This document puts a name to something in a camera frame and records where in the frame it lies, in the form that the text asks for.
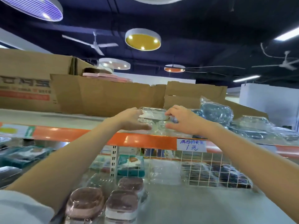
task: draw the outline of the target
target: teal package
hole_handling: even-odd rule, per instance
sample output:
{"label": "teal package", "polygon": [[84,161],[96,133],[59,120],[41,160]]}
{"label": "teal package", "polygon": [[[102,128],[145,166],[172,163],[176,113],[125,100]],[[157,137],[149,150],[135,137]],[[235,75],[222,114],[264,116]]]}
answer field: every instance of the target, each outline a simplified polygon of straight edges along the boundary
{"label": "teal package", "polygon": [[143,156],[119,155],[117,175],[144,177],[145,171]]}

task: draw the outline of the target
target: ceiling light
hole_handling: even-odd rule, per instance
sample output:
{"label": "ceiling light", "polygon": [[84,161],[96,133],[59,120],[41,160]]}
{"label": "ceiling light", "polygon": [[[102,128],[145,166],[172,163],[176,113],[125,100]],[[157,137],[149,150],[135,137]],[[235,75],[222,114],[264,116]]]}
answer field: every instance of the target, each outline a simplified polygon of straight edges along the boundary
{"label": "ceiling light", "polygon": [[256,79],[259,77],[260,77],[260,75],[253,75],[253,76],[249,76],[249,77],[242,78],[242,79],[236,79],[233,82],[242,82],[242,81],[246,81],[246,80],[250,80],[250,79]]}
{"label": "ceiling light", "polygon": [[151,4],[151,5],[164,5],[164,4],[171,4],[175,3],[180,0],[136,0],[142,3]]}
{"label": "ceiling light", "polygon": [[170,71],[170,72],[184,72],[185,66],[179,65],[179,64],[168,64],[168,65],[165,65],[164,70]]}
{"label": "ceiling light", "polygon": [[290,38],[293,38],[293,37],[296,37],[299,35],[299,27],[281,35],[281,36],[278,36],[277,38],[275,38],[274,40],[277,40],[277,41],[286,41]]}
{"label": "ceiling light", "polygon": [[58,0],[1,0],[5,4],[29,16],[46,20],[61,21],[63,10]]}
{"label": "ceiling light", "polygon": [[153,51],[161,46],[159,34],[144,28],[128,30],[125,35],[125,41],[128,46],[142,51]]}
{"label": "ceiling light", "polygon": [[129,70],[131,68],[131,64],[127,61],[114,59],[114,58],[101,58],[99,62],[103,63],[104,66],[108,66],[109,68],[118,69],[118,70]]}

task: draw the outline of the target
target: forearm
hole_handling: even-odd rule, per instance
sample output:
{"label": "forearm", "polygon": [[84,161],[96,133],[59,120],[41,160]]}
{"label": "forearm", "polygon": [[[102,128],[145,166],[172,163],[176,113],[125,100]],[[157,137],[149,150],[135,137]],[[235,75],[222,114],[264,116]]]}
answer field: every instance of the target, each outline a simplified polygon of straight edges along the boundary
{"label": "forearm", "polygon": [[39,162],[7,187],[57,211],[77,180],[109,139],[119,130],[118,124],[106,119],[96,128]]}
{"label": "forearm", "polygon": [[208,139],[216,144],[276,205],[299,223],[299,166],[218,124]]}

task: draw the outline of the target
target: label on shelf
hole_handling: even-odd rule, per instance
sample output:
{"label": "label on shelf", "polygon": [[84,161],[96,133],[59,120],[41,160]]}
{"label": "label on shelf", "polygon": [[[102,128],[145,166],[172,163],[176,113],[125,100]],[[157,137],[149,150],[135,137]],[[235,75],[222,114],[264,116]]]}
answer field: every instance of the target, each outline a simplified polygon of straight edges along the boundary
{"label": "label on shelf", "polygon": [[275,145],[261,145],[261,144],[259,144],[259,146],[269,150],[270,152],[277,153],[277,147]]}
{"label": "label on shelf", "polygon": [[190,152],[207,152],[207,142],[203,140],[178,138],[176,140],[176,149]]}
{"label": "label on shelf", "polygon": [[0,127],[0,136],[2,137],[19,137],[32,138],[35,126],[23,126],[16,124],[3,124]]}

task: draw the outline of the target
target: black ceiling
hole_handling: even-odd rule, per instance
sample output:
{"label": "black ceiling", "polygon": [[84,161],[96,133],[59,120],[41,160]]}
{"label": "black ceiling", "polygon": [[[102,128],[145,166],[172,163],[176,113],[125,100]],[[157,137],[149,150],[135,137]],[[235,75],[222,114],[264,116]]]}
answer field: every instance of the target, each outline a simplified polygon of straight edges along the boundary
{"label": "black ceiling", "polygon": [[[131,63],[132,74],[196,79],[197,83],[238,86],[240,76],[262,75],[256,82],[299,88],[299,70],[281,67],[251,68],[281,64],[283,59],[268,55],[299,58],[299,37],[285,42],[273,38],[299,26],[299,0],[182,0],[168,5],[149,5],[135,0],[58,0],[64,18],[45,22],[0,3],[0,27],[52,53],[72,55],[87,61],[99,59],[89,46],[69,41],[62,34],[89,43],[96,31],[99,43],[119,46],[103,48],[106,57]],[[124,41],[132,28],[157,32],[162,45],[151,52],[130,48]],[[166,64],[189,68],[183,73],[164,71]]]}

